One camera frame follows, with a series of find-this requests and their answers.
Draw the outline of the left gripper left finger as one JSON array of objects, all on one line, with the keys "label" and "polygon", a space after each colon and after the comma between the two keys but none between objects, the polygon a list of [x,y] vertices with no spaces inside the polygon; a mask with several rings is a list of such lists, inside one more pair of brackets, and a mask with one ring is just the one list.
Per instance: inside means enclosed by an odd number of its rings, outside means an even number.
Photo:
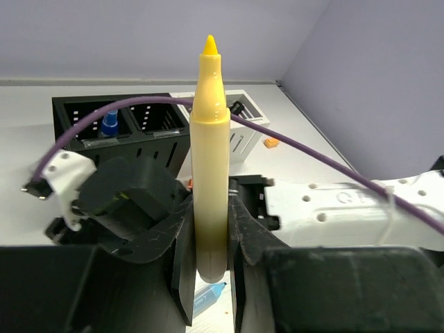
[{"label": "left gripper left finger", "polygon": [[196,280],[193,200],[112,254],[129,265],[123,326],[190,326]]}]

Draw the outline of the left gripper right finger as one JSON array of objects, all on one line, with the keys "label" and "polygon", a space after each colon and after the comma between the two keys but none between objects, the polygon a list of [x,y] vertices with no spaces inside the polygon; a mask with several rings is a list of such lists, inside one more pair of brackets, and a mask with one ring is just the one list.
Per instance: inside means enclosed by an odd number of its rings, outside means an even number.
[{"label": "left gripper right finger", "polygon": [[274,332],[264,254],[289,246],[257,222],[237,195],[228,202],[228,266],[236,332]]}]

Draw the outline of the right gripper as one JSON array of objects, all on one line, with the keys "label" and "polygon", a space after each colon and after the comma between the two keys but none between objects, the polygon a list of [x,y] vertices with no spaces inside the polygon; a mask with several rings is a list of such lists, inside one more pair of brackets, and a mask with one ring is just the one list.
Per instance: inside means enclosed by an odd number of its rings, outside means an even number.
[{"label": "right gripper", "polygon": [[44,233],[58,246],[96,244],[112,253],[173,214],[189,195],[155,159],[114,157],[96,166],[71,204],[82,217],[80,230],[69,229],[61,215]]}]

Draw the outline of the blue pencil-shaped pen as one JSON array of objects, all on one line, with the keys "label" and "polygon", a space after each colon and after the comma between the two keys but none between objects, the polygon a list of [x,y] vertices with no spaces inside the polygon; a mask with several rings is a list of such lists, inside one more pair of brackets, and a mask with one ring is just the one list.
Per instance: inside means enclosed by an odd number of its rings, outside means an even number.
[{"label": "blue pencil-shaped pen", "polygon": [[201,315],[204,311],[215,304],[221,297],[226,285],[226,282],[219,282],[216,284],[209,284],[199,290],[194,296],[193,317],[195,318]]}]

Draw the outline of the orange yellow eraser cap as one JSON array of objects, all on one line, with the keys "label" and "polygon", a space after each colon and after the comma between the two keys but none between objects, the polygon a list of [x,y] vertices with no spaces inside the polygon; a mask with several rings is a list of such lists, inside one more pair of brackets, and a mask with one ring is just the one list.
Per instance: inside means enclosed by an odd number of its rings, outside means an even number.
[{"label": "orange yellow eraser cap", "polygon": [[280,140],[275,139],[275,138],[267,138],[263,141],[265,147],[267,147],[268,149],[270,148],[276,148],[277,146],[279,146],[280,144]]}]

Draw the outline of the yellow pencil-shaped pen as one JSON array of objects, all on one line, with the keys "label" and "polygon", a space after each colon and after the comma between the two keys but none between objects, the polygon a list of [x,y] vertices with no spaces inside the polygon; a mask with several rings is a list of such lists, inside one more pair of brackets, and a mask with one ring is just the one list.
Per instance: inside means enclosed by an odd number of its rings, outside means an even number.
[{"label": "yellow pencil-shaped pen", "polygon": [[230,111],[212,35],[199,56],[189,123],[196,265],[202,280],[216,283],[227,266]]}]

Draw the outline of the blue black highlighter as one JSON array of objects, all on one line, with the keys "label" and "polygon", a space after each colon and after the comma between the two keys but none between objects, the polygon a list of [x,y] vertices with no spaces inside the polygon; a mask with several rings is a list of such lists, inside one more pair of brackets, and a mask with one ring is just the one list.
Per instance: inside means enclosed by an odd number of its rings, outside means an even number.
[{"label": "blue black highlighter", "polygon": [[230,107],[229,110],[232,114],[239,116],[245,109],[245,106],[240,101],[235,101]]}]

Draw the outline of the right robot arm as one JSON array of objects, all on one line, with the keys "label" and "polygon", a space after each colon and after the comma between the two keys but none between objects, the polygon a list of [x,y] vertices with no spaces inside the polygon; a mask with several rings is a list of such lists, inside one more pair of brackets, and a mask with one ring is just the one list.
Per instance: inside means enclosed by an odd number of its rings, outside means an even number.
[{"label": "right robot arm", "polygon": [[[78,188],[96,167],[89,158],[61,152],[42,173],[57,193],[63,214],[78,197]],[[410,178],[374,180],[383,192],[405,199],[443,227],[443,174],[428,171]],[[264,222],[266,211],[280,222],[274,233],[291,246],[413,246],[443,253],[443,234],[410,215],[400,204],[387,203],[369,188],[352,182],[292,184],[260,175],[233,176],[236,194]]]}]

